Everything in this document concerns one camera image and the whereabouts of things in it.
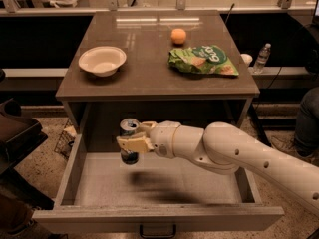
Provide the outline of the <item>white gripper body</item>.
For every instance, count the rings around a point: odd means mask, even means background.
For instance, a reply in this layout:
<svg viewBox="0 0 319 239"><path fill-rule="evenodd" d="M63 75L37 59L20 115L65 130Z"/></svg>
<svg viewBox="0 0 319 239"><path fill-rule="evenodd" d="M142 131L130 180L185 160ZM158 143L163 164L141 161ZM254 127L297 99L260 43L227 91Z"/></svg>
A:
<svg viewBox="0 0 319 239"><path fill-rule="evenodd" d="M151 130L150 140L156 155L170 159L175 158L173 153L173 138L179 127L179 122L164 121L158 123Z"/></svg>

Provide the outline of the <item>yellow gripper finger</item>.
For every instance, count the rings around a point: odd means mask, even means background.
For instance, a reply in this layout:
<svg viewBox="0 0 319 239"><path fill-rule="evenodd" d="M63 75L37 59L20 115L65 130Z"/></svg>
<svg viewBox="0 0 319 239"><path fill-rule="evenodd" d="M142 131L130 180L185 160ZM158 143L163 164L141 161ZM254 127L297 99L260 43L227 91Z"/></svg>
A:
<svg viewBox="0 0 319 239"><path fill-rule="evenodd" d="M144 121L139 124L139 132L150 133L155 127L157 123L155 121Z"/></svg>
<svg viewBox="0 0 319 239"><path fill-rule="evenodd" d="M154 150L151 140L145 132L128 136L118 136L117 143L120 149L137 153L147 153Z"/></svg>

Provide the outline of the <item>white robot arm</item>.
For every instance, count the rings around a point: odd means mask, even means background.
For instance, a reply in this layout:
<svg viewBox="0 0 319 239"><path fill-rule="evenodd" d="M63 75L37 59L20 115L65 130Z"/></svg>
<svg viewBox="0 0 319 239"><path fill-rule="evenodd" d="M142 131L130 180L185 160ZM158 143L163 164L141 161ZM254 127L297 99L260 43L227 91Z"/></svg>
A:
<svg viewBox="0 0 319 239"><path fill-rule="evenodd" d="M271 148L231 124L214 122L199 128L147 121L133 134L119 136L117 143L126 151L183 158L222 175L245 168L319 215L319 167Z"/></svg>

